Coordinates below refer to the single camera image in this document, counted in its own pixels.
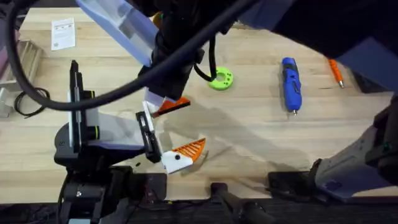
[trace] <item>green plastic part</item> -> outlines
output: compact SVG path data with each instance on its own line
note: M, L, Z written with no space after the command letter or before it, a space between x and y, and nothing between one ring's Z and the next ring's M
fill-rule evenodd
M234 74L224 67L217 67L217 78L209 82L209 86L215 90L226 90L234 82Z

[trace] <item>orange pen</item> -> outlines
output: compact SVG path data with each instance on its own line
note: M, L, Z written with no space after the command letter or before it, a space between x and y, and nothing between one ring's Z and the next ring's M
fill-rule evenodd
M333 59L329 59L329 64L331 71L335 75L336 82L339 84L340 87L344 88L343 77L341 76L341 73L338 70L336 61Z

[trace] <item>wooden tabletop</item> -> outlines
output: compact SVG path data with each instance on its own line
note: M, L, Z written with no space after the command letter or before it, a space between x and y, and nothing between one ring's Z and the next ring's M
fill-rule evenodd
M73 17L76 47L51 51L51 20ZM66 101L70 62L80 64L86 89L102 94L136 78L140 64L79 8L31 9L21 38L44 49L34 85L54 100ZM284 57L296 59L303 106L289 115L281 98ZM192 105L161 116L157 136L164 149L206 137L206 157L169 175L169 199L205 198L214 181L229 184L240 197L269 197L263 183L275 170L308 170L313 161L334 155L356 140L373 116L389 104L390 93L362 94L343 68L345 89L335 82L326 58L266 30L231 29L218 35L217 65L234 73L233 86L215 91L195 73L185 96ZM208 71L204 60L201 68ZM134 119L143 92L102 106L102 113ZM38 106L26 100L22 109ZM17 113L0 119L0 203L55 202L65 169L53 161L54 136L67 122L64 112L45 110L29 119ZM163 172L144 156L122 162L138 172ZM362 195L395 194L389 188Z

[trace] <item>white paper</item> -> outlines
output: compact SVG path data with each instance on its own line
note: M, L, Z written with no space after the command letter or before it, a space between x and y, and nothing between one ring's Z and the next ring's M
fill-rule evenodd
M75 20L73 18L52 21L51 50L60 50L76 45Z

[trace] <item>cable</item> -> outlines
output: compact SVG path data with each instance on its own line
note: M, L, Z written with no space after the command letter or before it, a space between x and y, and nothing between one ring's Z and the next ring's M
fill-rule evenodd
M126 222L125 222L124 224L128 224L128 223L129 223L129 220L130 220L130 218L132 217L132 214L134 214L134 212L137 210L139 204L142 202L142 199L143 199L143 198L141 198L141 200L140 200L139 202L137 202L136 206L132 209L132 211L130 212L130 214L129 214L129 216L127 217Z
M195 69L196 73L202 77L202 79L212 82L214 79L217 78L217 68L216 68L216 57L215 57L215 48L216 48L216 37L212 37L210 39L210 46L209 46L209 64L210 64L210 73L211 77L203 73L197 64L193 65L193 69Z
M134 93L137 90L140 90L151 80L155 80L157 78L165 76L169 71L171 71L171 69L183 63L186 55L200 48L207 40L214 37L216 33L221 30L227 23L237 18L240 14L249 9L258 0L237 0L234 4L232 4L232 6L223 11L218 17L216 17L205 28L199 31L199 33L192 37L187 43L177 49L171 56L167 57L163 62L160 62L158 65L154 66L147 73L137 77L135 80L111 92L97 96L96 98L81 100L74 103L53 101L43 97L35 90L32 84L29 83L22 69L21 62L19 61L17 46L16 42L14 41L14 24L16 22L17 13L20 9L26 8L36 1L37 0L15 1L14 7L11 8L9 14L7 15L5 41L8 52L8 60L12 68L12 72L21 88L40 105L54 110L74 111L86 110L111 103L131 93Z
M44 95L45 95L46 98L50 99L50 93L49 93L47 90L45 90L45 89L43 89L43 88L35 88L35 89L36 89L37 91L41 91L42 93L44 93ZM31 113L23 113L23 112L20 110L19 105L20 105L20 103L22 102L22 99L23 99L23 97L24 97L25 95L26 95L26 93L23 91L23 92L20 93L20 94L17 96L17 98L15 98L15 100L14 100L14 109L15 109L15 111L16 111L17 113L19 113L19 114L25 116L25 119L26 119L26 118L30 118L31 116L35 116L35 115L41 113L41 112L45 109L44 106L41 106L39 109L37 109L37 110L34 111L34 112L31 112Z

